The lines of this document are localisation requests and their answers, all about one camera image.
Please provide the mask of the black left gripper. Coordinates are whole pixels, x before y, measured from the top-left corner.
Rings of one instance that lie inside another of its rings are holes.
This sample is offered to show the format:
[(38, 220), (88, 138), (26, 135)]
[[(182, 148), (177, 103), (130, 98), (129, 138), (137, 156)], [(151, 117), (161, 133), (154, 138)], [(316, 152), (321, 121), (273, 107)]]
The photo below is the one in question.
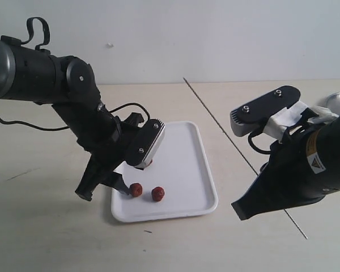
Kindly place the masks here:
[(122, 174), (114, 169), (125, 159), (126, 151), (139, 134), (144, 123), (142, 114), (130, 113), (124, 120), (111, 112), (90, 112), (86, 121), (86, 150), (91, 157), (82, 179), (75, 190), (77, 196), (92, 201), (93, 191), (99, 184), (130, 194)]

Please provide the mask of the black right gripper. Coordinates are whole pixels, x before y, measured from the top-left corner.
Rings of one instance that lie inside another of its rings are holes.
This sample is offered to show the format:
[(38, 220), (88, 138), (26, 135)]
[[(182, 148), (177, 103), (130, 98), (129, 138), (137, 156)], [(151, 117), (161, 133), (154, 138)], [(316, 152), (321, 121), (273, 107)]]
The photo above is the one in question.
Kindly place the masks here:
[(301, 126), (275, 146), (269, 163), (244, 195), (231, 203), (240, 220), (272, 211), (311, 205), (325, 198), (328, 174), (326, 125), (308, 120), (317, 117), (307, 109)]

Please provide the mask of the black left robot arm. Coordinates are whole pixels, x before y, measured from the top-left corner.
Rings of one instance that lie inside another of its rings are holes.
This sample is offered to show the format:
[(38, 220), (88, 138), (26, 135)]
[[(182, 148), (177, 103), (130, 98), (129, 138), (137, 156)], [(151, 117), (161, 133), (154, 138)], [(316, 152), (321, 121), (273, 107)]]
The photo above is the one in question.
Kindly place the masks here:
[(124, 161), (143, 117), (133, 113), (121, 121), (111, 114), (89, 64), (0, 40), (0, 99), (49, 104), (75, 134), (91, 155), (75, 191), (80, 198), (90, 201), (100, 184), (130, 194), (115, 169)]

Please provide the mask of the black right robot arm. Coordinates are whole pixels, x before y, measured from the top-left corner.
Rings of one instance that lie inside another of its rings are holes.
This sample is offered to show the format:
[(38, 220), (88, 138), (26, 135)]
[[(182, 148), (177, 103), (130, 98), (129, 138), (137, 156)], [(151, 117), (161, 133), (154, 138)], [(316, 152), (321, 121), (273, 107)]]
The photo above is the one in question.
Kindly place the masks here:
[(340, 116), (270, 146), (269, 161), (232, 207), (240, 220), (311, 205), (340, 192)]

